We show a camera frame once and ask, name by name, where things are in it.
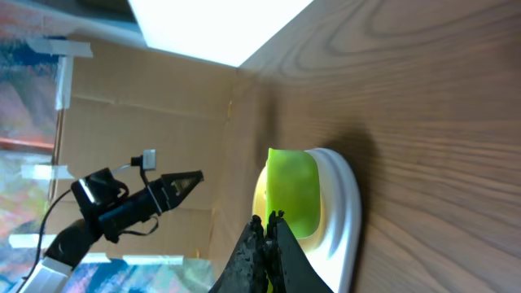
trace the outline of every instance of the cardboard box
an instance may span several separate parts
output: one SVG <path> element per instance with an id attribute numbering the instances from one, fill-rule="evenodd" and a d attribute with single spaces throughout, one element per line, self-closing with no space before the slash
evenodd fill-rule
<path id="1" fill-rule="evenodd" d="M 149 179 L 199 169 L 205 179 L 180 207 L 160 217 L 154 234 L 126 235 L 117 245 L 103 240 L 92 251 L 207 258 L 234 69 L 96 39 L 76 40 L 90 42 L 94 58 L 74 61 L 71 107 L 63 112 L 56 163 L 80 178 L 156 149 L 157 170 L 148 173 Z M 116 178 L 131 192 L 144 187 L 134 168 Z M 57 181 L 54 194 L 71 183 Z M 74 197 L 65 197 L 51 213 L 48 233 L 80 217 Z M 130 229 L 146 232 L 152 225 Z"/>

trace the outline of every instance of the cable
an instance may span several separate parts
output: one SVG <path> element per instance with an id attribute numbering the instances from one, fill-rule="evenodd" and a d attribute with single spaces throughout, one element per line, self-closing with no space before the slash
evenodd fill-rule
<path id="1" fill-rule="evenodd" d="M 147 235 L 150 235 L 150 234 L 154 233 L 154 231 L 156 231 L 157 228 L 160 227 L 160 221 L 157 219 L 157 216 L 152 216 L 152 218 L 155 219 L 155 225 L 154 225 L 154 227 L 152 227 L 152 229 L 148 233 L 141 233 L 141 232 L 132 231 L 132 230 L 123 230 L 123 231 L 121 231 L 121 233 L 122 234 L 130 234 L 130 235 L 134 235 L 134 236 L 147 236 Z"/>
<path id="2" fill-rule="evenodd" d="M 63 192 L 52 204 L 51 206 L 49 207 L 49 210 L 47 210 L 45 216 L 43 216 L 43 220 L 42 220 L 42 224 L 40 225 L 40 233 L 38 235 L 38 245 L 36 246 L 36 258 L 34 260 L 34 264 L 33 264 L 33 267 L 31 268 L 31 270 L 29 271 L 29 274 L 27 275 L 27 277 L 23 277 L 24 279 L 24 282 L 22 283 L 22 286 L 20 286 L 18 288 L 18 291 L 16 291 L 17 293 L 20 292 L 20 290 L 22 290 L 22 288 L 25 286 L 25 283 L 27 282 L 27 280 L 29 280 L 29 278 L 31 277 L 31 275 L 33 274 L 36 266 L 38 265 L 38 261 L 40 261 L 40 253 L 42 252 L 42 240 L 43 240 L 43 232 L 46 228 L 46 222 L 47 222 L 47 217 L 49 217 L 50 215 L 50 211 L 52 211 L 53 208 L 55 208 L 55 205 L 63 198 L 65 197 L 65 195 L 67 195 L 69 192 L 71 192 L 71 190 L 67 190 L 65 192 Z"/>

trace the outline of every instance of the cardboard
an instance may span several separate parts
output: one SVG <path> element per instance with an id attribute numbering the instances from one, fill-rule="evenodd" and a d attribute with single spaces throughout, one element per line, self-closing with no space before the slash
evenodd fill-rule
<path id="1" fill-rule="evenodd" d="M 106 240 L 92 252 L 208 257 L 212 210 L 217 200 L 224 151 L 226 112 L 234 69 L 174 55 L 118 46 L 84 37 L 93 59 L 78 59 L 72 76 L 70 108 L 63 111 L 55 163 L 76 179 L 101 168 L 119 168 L 145 149 L 156 149 L 161 173 L 203 170 L 201 182 L 182 205 L 160 217 L 152 235 Z M 144 185 L 136 168 L 116 175 L 131 193 Z M 55 183 L 54 197 L 72 180 Z M 58 233 L 81 218 L 73 195 L 57 205 L 47 233 Z M 147 232 L 154 221 L 130 230 Z"/>
<path id="2" fill-rule="evenodd" d="M 265 166 L 268 147 L 273 147 L 262 129 L 265 117 L 255 114 L 251 119 L 241 119 L 265 105 L 254 98 L 237 98 L 233 105 L 210 234 L 209 259 L 216 277 L 221 275 L 244 226 L 252 218 L 256 180 Z"/>

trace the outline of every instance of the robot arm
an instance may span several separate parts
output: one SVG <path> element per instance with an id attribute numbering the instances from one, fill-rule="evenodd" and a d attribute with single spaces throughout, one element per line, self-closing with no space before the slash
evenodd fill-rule
<path id="1" fill-rule="evenodd" d="M 133 195 L 129 195 L 127 186 L 117 181 L 108 168 L 72 183 L 71 191 L 83 219 L 57 235 L 19 292 L 61 292 L 72 271 L 103 235 L 113 243 L 118 243 L 121 234 L 140 235 L 126 229 L 176 208 L 203 180 L 203 173 L 197 171 L 164 174 L 149 182 L 145 172 L 155 168 L 155 152 L 153 164 L 150 154 L 145 151 L 131 160 L 131 165 L 139 167 L 145 184 L 145 188 Z"/>
<path id="2" fill-rule="evenodd" d="M 308 262 L 283 214 L 271 213 L 266 236 L 261 219 L 252 217 L 210 293 L 265 293 L 268 279 L 273 293 L 332 292 Z"/>

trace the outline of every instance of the wooden table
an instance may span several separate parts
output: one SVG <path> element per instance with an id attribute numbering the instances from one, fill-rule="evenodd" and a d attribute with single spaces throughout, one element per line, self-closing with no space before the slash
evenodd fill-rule
<path id="1" fill-rule="evenodd" d="M 521 2 L 315 0 L 238 70 L 211 257 L 268 147 L 329 147 L 365 204 L 358 292 L 521 292 Z"/>

